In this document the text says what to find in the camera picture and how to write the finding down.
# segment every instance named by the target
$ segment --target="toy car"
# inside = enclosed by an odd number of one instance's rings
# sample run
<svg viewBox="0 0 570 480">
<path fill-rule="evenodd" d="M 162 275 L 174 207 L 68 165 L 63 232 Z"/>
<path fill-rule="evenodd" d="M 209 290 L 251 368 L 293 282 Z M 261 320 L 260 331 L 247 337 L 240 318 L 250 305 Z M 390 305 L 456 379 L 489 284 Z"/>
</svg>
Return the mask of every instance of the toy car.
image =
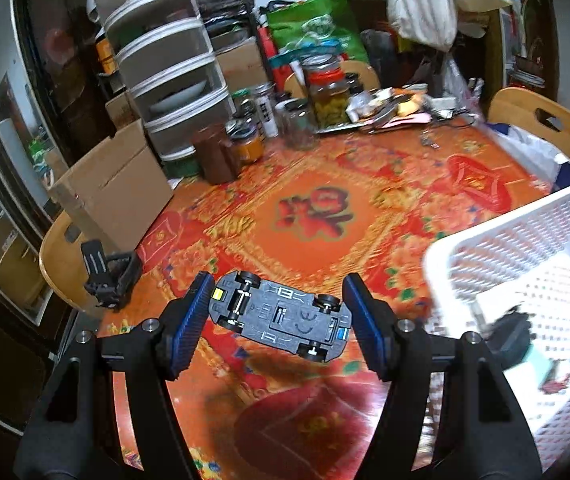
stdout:
<svg viewBox="0 0 570 480">
<path fill-rule="evenodd" d="M 262 280 L 244 270 L 218 280 L 209 315 L 247 339 L 319 363 L 342 353 L 351 327 L 351 312 L 338 298 Z"/>
</svg>

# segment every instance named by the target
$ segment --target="blue gripper pad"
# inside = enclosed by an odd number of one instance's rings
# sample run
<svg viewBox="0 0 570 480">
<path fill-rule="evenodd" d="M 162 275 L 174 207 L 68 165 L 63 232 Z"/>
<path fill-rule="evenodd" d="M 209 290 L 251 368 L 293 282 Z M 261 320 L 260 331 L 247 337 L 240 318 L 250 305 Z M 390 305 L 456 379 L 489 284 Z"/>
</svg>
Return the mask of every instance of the blue gripper pad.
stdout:
<svg viewBox="0 0 570 480">
<path fill-rule="evenodd" d="M 396 315 L 385 301 L 372 297 L 356 272 L 342 280 L 342 300 L 351 310 L 351 326 L 367 367 L 380 380 L 391 380 L 398 358 L 394 344 Z"/>
<path fill-rule="evenodd" d="M 171 301 L 159 317 L 166 338 L 157 347 L 166 379 L 174 380 L 190 367 L 207 317 L 216 282 L 208 272 L 199 272 L 183 298 Z"/>
</svg>

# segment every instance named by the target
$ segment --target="white tote bag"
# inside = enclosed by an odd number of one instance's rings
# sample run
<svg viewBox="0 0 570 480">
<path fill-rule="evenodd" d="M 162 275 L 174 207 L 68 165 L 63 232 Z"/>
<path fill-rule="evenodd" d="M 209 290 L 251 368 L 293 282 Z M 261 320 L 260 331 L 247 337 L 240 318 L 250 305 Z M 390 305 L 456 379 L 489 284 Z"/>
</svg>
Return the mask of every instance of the white tote bag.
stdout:
<svg viewBox="0 0 570 480">
<path fill-rule="evenodd" d="M 447 52 L 456 37 L 454 0 L 387 0 L 389 24 L 403 38 Z"/>
</svg>

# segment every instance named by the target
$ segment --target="cardboard box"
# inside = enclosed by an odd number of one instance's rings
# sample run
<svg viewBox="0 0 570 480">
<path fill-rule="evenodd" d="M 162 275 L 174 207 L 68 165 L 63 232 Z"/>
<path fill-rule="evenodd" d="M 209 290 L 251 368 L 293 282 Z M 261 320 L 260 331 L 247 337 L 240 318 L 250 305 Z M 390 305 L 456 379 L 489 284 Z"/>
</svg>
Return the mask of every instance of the cardboard box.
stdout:
<svg viewBox="0 0 570 480">
<path fill-rule="evenodd" d="M 216 59 L 230 92 L 268 81 L 256 38 L 248 38 L 236 48 L 218 54 Z"/>
<path fill-rule="evenodd" d="M 49 193 L 107 253 L 133 251 L 172 197 L 141 120 L 100 142 Z"/>
<path fill-rule="evenodd" d="M 138 114 L 131 105 L 129 91 L 127 90 L 105 103 L 105 110 L 107 110 L 107 115 L 109 115 L 117 130 L 139 119 Z"/>
</svg>

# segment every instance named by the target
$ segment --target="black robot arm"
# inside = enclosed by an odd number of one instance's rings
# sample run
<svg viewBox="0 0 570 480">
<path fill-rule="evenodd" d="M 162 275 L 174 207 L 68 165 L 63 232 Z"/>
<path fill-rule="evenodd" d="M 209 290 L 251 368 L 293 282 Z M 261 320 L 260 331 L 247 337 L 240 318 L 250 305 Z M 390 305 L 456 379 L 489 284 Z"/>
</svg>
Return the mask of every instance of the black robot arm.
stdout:
<svg viewBox="0 0 570 480">
<path fill-rule="evenodd" d="M 165 381 L 188 368 L 214 288 L 213 277 L 200 272 L 185 297 L 171 301 L 159 319 L 108 338 L 77 334 L 31 415 L 15 460 L 18 478 L 199 479 Z M 357 274 L 345 278 L 343 301 L 367 366 L 392 382 L 358 480 L 542 476 L 532 435 L 491 341 L 473 332 L 459 340 L 429 335 L 372 298 Z M 144 472 L 122 459 L 114 371 L 125 373 Z M 433 372 L 446 377 L 434 458 L 412 471 Z"/>
</svg>

